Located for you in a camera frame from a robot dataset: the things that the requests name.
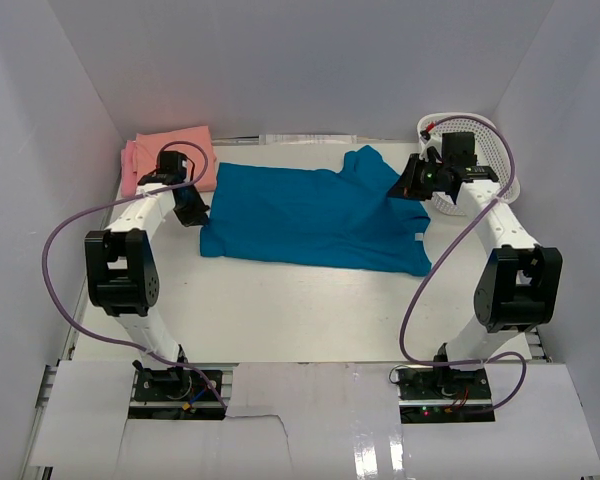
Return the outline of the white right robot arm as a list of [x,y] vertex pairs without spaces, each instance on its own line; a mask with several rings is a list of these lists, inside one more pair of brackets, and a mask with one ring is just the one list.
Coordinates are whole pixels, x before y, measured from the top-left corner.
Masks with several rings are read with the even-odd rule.
[[409,157],[388,197],[424,201],[441,194],[469,219],[433,272],[470,233],[478,236],[487,255],[471,319],[428,363],[437,368],[431,374],[433,390],[452,399],[468,385],[464,370],[504,358],[500,349],[505,343],[552,319],[563,257],[557,248],[541,245],[518,221],[504,199],[512,181],[479,163],[473,133],[422,131],[421,139],[421,151]]

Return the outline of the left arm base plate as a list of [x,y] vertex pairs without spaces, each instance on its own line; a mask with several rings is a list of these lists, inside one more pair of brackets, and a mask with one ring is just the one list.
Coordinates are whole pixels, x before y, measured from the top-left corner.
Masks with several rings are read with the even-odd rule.
[[137,367],[128,409],[133,420],[216,421],[225,418],[207,382],[196,372]]

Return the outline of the blue t shirt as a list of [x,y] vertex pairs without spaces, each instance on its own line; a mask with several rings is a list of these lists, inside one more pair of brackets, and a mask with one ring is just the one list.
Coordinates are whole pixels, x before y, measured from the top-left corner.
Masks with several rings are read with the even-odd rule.
[[370,146],[347,152],[340,171],[223,163],[200,254],[424,277],[430,217],[389,197],[398,179]]

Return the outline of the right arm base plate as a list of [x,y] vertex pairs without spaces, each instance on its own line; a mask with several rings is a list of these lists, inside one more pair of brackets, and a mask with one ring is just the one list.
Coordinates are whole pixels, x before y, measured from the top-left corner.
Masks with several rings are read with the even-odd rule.
[[495,421],[486,370],[395,366],[388,375],[397,387],[403,425],[491,423]]

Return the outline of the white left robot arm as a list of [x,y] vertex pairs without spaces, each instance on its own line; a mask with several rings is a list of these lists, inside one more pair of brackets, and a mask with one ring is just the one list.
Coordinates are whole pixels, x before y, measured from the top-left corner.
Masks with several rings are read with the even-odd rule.
[[190,159],[178,151],[158,154],[156,168],[139,181],[141,196],[106,229],[84,241],[89,298],[118,321],[131,341],[146,349],[134,367],[168,398],[179,399],[191,387],[184,350],[162,320],[156,303],[160,281],[150,240],[167,214],[185,227],[205,226],[209,207],[188,172]]

